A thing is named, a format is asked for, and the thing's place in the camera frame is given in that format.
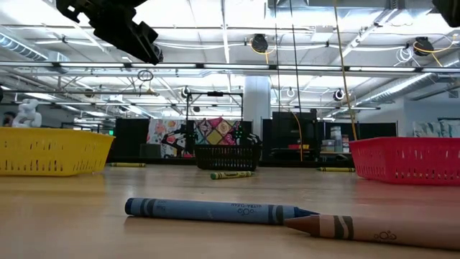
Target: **ceiling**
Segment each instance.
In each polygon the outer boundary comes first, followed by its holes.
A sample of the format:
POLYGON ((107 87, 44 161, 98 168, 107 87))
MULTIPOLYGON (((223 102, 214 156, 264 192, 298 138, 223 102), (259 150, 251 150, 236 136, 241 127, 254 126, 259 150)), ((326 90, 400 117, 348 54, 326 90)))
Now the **ceiling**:
MULTIPOLYGON (((297 61, 298 65, 339 65, 337 63, 339 39, 330 6, 328 8, 296 8, 292 18, 280 7, 279 17, 274 19, 270 16, 266 3, 265 0, 224 1, 223 15, 221 1, 149 0, 137 7, 134 21, 144 21, 157 31, 160 36, 155 43, 162 48, 166 63, 291 65, 297 61), (226 30, 223 30, 224 18, 226 30), (265 34, 269 46, 273 48, 277 44, 278 51, 271 52, 267 57, 255 53, 248 42, 256 33, 265 34)), ((375 19, 384 12, 384 8, 342 8, 340 11, 342 14, 339 21, 340 36, 344 49, 348 43, 363 35, 355 48, 345 54, 345 65, 391 67, 432 64, 435 60, 431 55, 413 56, 413 59, 407 62, 398 61, 400 48, 404 47, 407 42, 413 42, 415 37, 419 36, 428 37, 437 50, 450 46, 450 49, 439 53, 438 58, 450 55, 459 47, 451 44, 454 35, 459 31, 450 28, 440 14, 428 13, 430 9, 426 9, 426 12, 418 12, 417 17, 411 17, 411 12, 405 10, 398 11, 395 17, 383 22, 381 27, 377 28, 373 28, 372 25, 375 19)), ((81 23, 78 26, 73 24, 53 7, 53 0, 3 0, 0 2, 0 24, 3 29, 0 32, 7 32, 8 35, 14 36, 18 41, 37 51, 62 53, 68 58, 68 61, 72 62, 139 62, 131 55, 95 37, 93 29, 88 25, 88 18, 84 15, 79 18, 81 23)), ((0 60, 30 61, 2 47, 0 47, 0 60)), ((93 88, 95 91, 123 91, 126 93, 135 89, 146 91, 151 88, 160 96, 123 96, 124 101, 150 104, 183 102, 180 92, 185 86, 193 91, 202 92, 242 92, 245 77, 249 76, 244 73, 214 73, 204 77, 187 77, 186 75, 178 78, 155 77, 150 82, 141 82, 136 76, 74 77, 63 74, 59 83, 57 76, 44 76, 46 70, 43 69, 40 70, 43 72, 41 74, 37 69, 7 69, 0 73, 0 79, 3 78, 10 82, 10 88, 33 89, 44 83, 55 88, 66 85, 66 91, 93 88), (11 70, 17 72, 13 77, 11 77, 11 70), (36 84, 30 78, 24 80, 18 73, 25 73, 41 83, 36 84), (11 82, 14 79, 20 83, 12 85, 11 82)), ((272 84, 273 104, 277 104, 277 93, 275 92, 280 91, 282 105, 298 105, 297 87, 299 86, 302 105, 337 105, 331 92, 344 87, 343 78, 339 74, 322 76, 318 73, 300 75, 298 78, 295 75, 280 75, 279 85, 276 73, 269 77, 272 84), (288 95, 291 90, 295 92, 294 97, 288 95)), ((395 78, 397 77, 379 77, 378 75, 347 76, 346 82, 352 98, 357 99, 395 78)), ((106 101, 107 98, 107 96, 100 95, 92 98, 84 95, 58 96, 57 98, 68 100, 69 97, 74 101, 86 102, 106 101)), ((202 97, 197 104, 200 102, 204 104, 233 103, 229 98, 218 99, 207 96, 202 97)), ((146 106, 142 108, 142 111, 142 115, 180 117, 184 108, 146 106)), ((103 112, 113 114, 119 111, 110 107, 110 109, 105 108, 103 112)), ((239 108, 213 108, 212 111, 206 113, 232 115, 238 114, 239 108)))

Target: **brown crayon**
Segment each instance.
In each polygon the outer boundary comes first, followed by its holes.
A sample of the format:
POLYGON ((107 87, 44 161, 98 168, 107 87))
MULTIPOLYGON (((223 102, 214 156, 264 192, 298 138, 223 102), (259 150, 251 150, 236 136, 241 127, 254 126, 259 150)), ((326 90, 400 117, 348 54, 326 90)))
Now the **brown crayon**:
POLYGON ((312 237, 460 250, 460 224, 312 215, 286 219, 285 226, 312 237))

